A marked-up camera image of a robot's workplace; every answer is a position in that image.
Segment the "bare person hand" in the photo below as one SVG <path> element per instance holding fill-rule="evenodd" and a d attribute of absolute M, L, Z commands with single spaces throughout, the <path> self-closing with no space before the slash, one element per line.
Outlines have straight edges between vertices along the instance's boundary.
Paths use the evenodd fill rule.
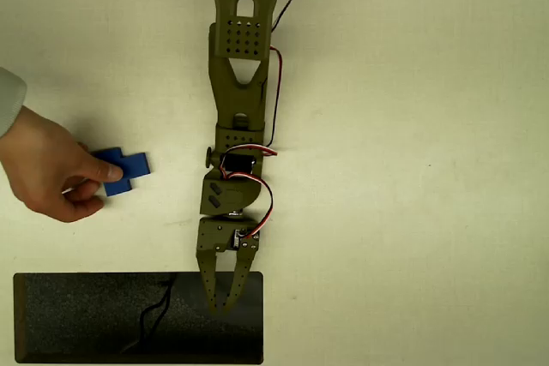
<path fill-rule="evenodd" d="M 95 158 L 61 125 L 22 107 L 1 137 L 1 165 L 15 197 L 28 209 L 64 223 L 97 213 L 102 183 L 123 177 Z"/>

